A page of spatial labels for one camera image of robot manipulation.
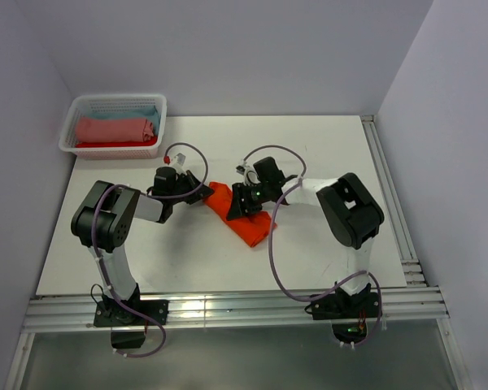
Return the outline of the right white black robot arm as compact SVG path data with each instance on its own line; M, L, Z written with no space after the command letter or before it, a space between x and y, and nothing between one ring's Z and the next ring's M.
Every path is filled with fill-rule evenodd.
M250 166L246 160L237 165L244 181L232 185L233 198L226 215L234 221L257 215L263 204L274 204L270 228L274 228L281 205L303 204L320 208L334 239L346 250L348 274L329 290L313 296L290 292L281 282L273 257L272 233L268 234L268 259L277 287L293 301L320 305L334 299L340 314L351 317L370 297L380 298L380 287L369 271L373 242L385 221L377 201L354 173L333 179L306 179L307 166L299 175L285 175L272 157Z

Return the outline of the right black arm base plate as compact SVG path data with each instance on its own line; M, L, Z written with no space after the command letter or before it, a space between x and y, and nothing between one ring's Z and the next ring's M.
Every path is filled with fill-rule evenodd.
M375 319L380 309L379 294L366 292L349 296L335 292L327 297L310 302L304 311L313 320Z

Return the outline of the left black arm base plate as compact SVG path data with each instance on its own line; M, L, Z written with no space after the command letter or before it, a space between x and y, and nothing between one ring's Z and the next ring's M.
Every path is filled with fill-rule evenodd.
M168 300L139 301L135 308L139 313L152 318L161 325L165 325L168 317ZM143 326L149 322L123 308L114 300L107 299L97 304L94 315L94 327L132 327Z

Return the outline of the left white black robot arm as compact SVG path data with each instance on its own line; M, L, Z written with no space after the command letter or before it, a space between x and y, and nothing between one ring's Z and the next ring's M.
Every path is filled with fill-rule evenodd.
M94 183L72 217L71 232L97 263L104 314L123 324L133 324L143 312L140 288L124 247L133 221L163 224L176 204L193 205L213 193L191 171L174 167L158 168L153 184L145 192L101 180Z

